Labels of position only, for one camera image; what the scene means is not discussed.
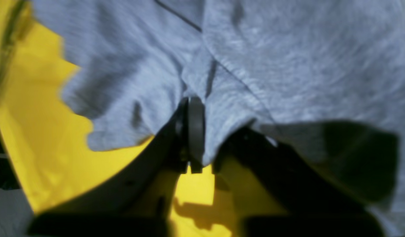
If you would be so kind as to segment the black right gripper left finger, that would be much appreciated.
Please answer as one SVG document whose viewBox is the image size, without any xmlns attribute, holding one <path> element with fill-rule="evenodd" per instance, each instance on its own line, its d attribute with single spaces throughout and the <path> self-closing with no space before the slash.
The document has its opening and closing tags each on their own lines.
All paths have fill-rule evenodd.
<svg viewBox="0 0 405 237">
<path fill-rule="evenodd" d="M 30 236 L 168 237 L 177 181 L 201 173 L 204 104 L 183 98 L 168 123 L 125 168 L 76 198 L 34 218 Z"/>
</svg>

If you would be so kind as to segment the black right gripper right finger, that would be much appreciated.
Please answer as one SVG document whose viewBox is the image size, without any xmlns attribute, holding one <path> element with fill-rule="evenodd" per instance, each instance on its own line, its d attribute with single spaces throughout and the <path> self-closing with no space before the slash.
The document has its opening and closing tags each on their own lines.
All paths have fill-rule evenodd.
<svg viewBox="0 0 405 237">
<path fill-rule="evenodd" d="M 320 177 L 287 145 L 247 128 L 222 144 L 214 173 L 232 192 L 242 237 L 383 237 L 359 201 Z"/>
</svg>

